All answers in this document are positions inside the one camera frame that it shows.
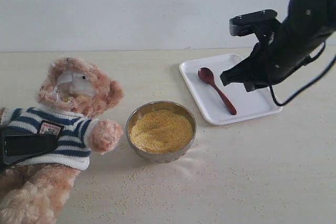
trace metal bowl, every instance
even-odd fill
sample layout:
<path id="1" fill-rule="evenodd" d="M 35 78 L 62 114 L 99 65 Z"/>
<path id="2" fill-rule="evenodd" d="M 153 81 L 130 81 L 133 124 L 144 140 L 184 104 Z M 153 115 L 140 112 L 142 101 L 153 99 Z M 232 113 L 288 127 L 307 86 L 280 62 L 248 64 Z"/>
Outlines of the metal bowl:
<path id="1" fill-rule="evenodd" d="M 182 115 L 185 118 L 189 120 L 191 123 L 192 129 L 193 129 L 193 137 L 190 139 L 189 143 L 185 145 L 183 148 L 180 148 L 179 150 L 171 153 L 163 153 L 163 154 L 154 154 L 145 152 L 138 147 L 136 147 L 130 138 L 130 133 L 134 125 L 136 124 L 137 120 L 146 115 L 149 112 L 166 109 L 170 110 L 178 115 Z M 184 106 L 170 101 L 154 101 L 150 103 L 146 103 L 139 108 L 137 108 L 128 118 L 126 123 L 126 136 L 128 139 L 129 144 L 131 145 L 132 149 L 141 157 L 144 159 L 147 159 L 148 161 L 152 163 L 170 163 L 171 161 L 178 160 L 181 156 L 183 156 L 191 147 L 195 140 L 195 134 L 196 134 L 196 121 L 195 117 L 192 115 L 192 113 Z"/>

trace white tray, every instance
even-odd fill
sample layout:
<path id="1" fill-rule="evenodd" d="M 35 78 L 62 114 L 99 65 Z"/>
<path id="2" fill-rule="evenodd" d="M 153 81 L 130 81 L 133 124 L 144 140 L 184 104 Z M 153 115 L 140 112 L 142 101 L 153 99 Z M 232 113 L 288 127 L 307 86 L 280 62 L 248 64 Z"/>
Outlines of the white tray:
<path id="1" fill-rule="evenodd" d="M 268 88 L 246 92 L 242 83 L 231 83 L 223 86 L 220 80 L 221 73 L 241 60 L 242 58 L 239 55 L 227 54 L 190 60 L 180 64 L 182 77 L 198 108 L 204 119 L 212 125 L 225 125 L 250 120 L 279 113 L 282 110 L 282 107 L 274 104 Z M 208 67 L 212 70 L 215 83 L 236 108 L 236 115 L 229 113 L 214 88 L 199 79 L 197 72 L 201 67 Z"/>

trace black robotic arm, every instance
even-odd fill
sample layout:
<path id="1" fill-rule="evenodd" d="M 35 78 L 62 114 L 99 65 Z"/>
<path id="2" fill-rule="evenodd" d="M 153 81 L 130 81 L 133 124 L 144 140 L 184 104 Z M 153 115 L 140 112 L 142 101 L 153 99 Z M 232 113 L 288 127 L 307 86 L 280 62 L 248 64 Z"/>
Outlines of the black robotic arm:
<path id="1" fill-rule="evenodd" d="M 249 57 L 223 71 L 223 85 L 243 83 L 247 92 L 270 87 L 276 105 L 283 106 L 307 87 L 316 83 L 334 65 L 336 56 L 325 71 L 302 87 L 284 103 L 279 103 L 273 85 L 314 60 L 324 51 L 326 40 L 336 30 L 336 0 L 290 0 L 288 14 L 280 23 L 274 10 L 262 10 L 230 19 L 232 36 L 255 34 L 255 44 Z M 321 47 L 319 53 L 310 54 Z"/>

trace patch on sweater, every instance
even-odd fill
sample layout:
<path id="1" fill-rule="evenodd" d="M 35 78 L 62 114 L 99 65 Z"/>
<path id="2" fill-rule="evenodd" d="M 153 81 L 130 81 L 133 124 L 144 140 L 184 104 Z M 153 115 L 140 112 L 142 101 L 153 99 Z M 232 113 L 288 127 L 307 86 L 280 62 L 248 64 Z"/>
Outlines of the patch on sweater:
<path id="1" fill-rule="evenodd" d="M 48 121 L 43 120 L 40 124 L 38 134 L 42 135 L 55 135 L 59 136 L 59 133 L 63 130 L 64 126 L 58 125 L 55 123 L 50 123 Z"/>

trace bowl rim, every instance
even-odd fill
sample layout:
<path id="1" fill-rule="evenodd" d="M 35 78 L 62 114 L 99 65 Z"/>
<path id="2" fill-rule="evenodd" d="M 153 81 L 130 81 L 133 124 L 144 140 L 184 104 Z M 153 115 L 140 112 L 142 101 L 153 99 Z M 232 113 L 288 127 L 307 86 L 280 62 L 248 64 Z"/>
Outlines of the bowl rim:
<path id="1" fill-rule="evenodd" d="M 148 105 L 151 105 L 151 104 L 155 104 L 155 103 L 160 103 L 160 102 L 164 102 L 164 103 L 172 103 L 172 104 L 175 104 L 175 105 L 178 105 L 180 107 L 182 107 L 183 109 L 185 109 L 189 115 L 192 117 L 193 121 L 194 121 L 194 124 L 195 124 L 195 130 L 193 132 L 193 136 L 192 138 L 190 139 L 190 141 L 182 148 L 176 150 L 175 152 L 167 152 L 167 153 L 151 153 L 151 152 L 146 152 L 140 148 L 138 148 L 135 144 L 132 143 L 132 141 L 130 140 L 130 137 L 129 137 L 129 131 L 128 131 L 128 125 L 129 125 L 129 122 L 131 121 L 131 118 L 134 116 L 134 114 L 140 110 L 142 107 L 145 107 L 145 106 L 148 106 Z M 136 149 L 144 152 L 144 153 L 147 153 L 149 155 L 155 155 L 155 156 L 163 156 L 163 155 L 171 155 L 171 154 L 174 154 L 180 150 L 182 150 L 183 148 L 185 148 L 186 146 L 192 144 L 194 142 L 194 139 L 195 139 L 195 136 L 196 136 L 196 130 L 197 129 L 197 124 L 196 124 L 196 119 L 195 119 L 195 116 L 193 115 L 193 113 L 191 113 L 191 111 L 186 107 L 186 106 L 183 106 L 177 102 L 173 102 L 173 101 L 167 101 L 167 100 L 159 100 L 159 101 L 152 101 L 152 102 L 148 102 L 148 103 L 145 103 L 143 105 L 141 105 L 140 107 L 136 108 L 131 114 L 130 116 L 128 117 L 127 119 L 127 122 L 126 122 L 126 125 L 125 125 L 125 132 L 126 132 L 126 137 L 127 137 L 127 140 L 129 142 L 129 144 L 131 144 L 133 147 L 135 147 Z"/>

